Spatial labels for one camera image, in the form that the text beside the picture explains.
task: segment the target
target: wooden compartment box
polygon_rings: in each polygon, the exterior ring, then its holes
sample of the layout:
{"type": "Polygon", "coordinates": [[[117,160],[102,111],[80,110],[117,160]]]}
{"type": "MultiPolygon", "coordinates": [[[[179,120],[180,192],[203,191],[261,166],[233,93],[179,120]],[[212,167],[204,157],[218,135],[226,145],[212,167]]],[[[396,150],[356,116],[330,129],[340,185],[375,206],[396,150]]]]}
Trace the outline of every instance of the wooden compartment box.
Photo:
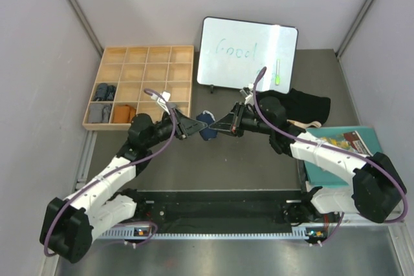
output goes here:
{"type": "Polygon", "coordinates": [[[169,101],[177,104],[183,114],[190,116],[193,59],[193,46],[106,48],[89,98],[83,126],[91,131],[128,130],[130,123],[114,123],[119,119],[114,120],[115,111],[125,111],[122,106],[128,106],[131,113],[146,113],[154,122],[159,121],[162,109],[145,94],[145,88],[159,93],[168,91],[171,94],[169,101]],[[113,100],[94,101],[96,90],[101,83],[116,87],[113,100]],[[93,109],[102,107],[96,106],[97,103],[111,105],[108,123],[89,123],[91,111],[96,116],[93,109]]]}

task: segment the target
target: floor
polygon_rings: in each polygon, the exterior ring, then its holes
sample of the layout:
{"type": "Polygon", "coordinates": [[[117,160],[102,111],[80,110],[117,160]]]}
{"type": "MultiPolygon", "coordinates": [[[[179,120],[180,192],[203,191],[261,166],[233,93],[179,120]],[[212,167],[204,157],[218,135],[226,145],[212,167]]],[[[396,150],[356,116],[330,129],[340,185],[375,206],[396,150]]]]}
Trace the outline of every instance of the floor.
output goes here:
{"type": "MultiPolygon", "coordinates": [[[[230,112],[236,101],[243,100],[234,89],[217,89],[210,94],[209,88],[199,85],[196,77],[194,72],[193,117],[209,110],[219,119],[230,112]]],[[[331,98],[331,113],[325,126],[357,124],[333,50],[298,50],[292,87],[331,98]]],[[[126,138],[127,133],[123,131],[98,133],[89,178],[107,165],[126,138]]],[[[175,140],[125,187],[146,190],[299,189],[300,183],[295,160],[277,155],[266,135],[245,133],[242,138],[220,135],[209,142],[199,135],[185,141],[175,140]]]]}
{"type": "MultiPolygon", "coordinates": [[[[325,126],[356,125],[342,70],[332,50],[299,50],[292,87],[332,100],[325,126]]],[[[224,116],[237,90],[194,83],[192,116],[207,109],[224,116]]],[[[99,132],[89,178],[99,173],[126,139],[125,132],[99,132]]],[[[265,135],[220,136],[204,142],[196,135],[174,141],[126,187],[147,190],[299,189],[296,162],[277,155],[265,135]]],[[[133,250],[98,240],[81,262],[60,260],[56,276],[83,275],[402,275],[386,227],[340,228],[320,248],[305,242],[269,240],[154,240],[133,250]]]]}

